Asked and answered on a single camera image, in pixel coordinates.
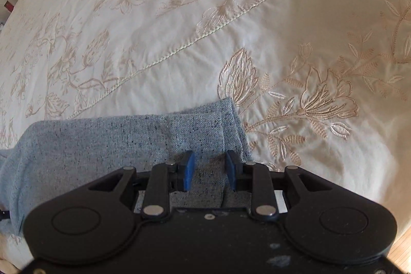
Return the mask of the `grey speckled pants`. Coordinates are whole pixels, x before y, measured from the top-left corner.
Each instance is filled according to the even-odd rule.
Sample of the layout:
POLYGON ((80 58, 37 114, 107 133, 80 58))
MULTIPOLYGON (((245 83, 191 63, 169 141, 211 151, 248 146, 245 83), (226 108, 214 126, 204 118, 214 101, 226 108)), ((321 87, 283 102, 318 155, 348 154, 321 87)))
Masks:
POLYGON ((139 172, 183 154, 195 155, 191 190, 174 193, 173 206, 217 208, 228 188, 224 154, 232 150, 251 160, 235 106, 223 99, 166 115, 54 120, 32 124, 11 149, 1 151, 1 208, 11 217, 3 234, 21 235, 29 212, 114 170, 139 172))

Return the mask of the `cream embroidered bedspread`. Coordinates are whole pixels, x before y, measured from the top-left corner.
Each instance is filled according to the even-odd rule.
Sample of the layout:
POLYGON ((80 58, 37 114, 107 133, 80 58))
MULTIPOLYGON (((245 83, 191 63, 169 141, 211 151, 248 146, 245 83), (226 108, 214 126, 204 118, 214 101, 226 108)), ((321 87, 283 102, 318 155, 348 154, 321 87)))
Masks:
POLYGON ((1 146, 42 120, 229 97, 251 153, 410 227, 410 0, 19 0, 1 33, 1 146))

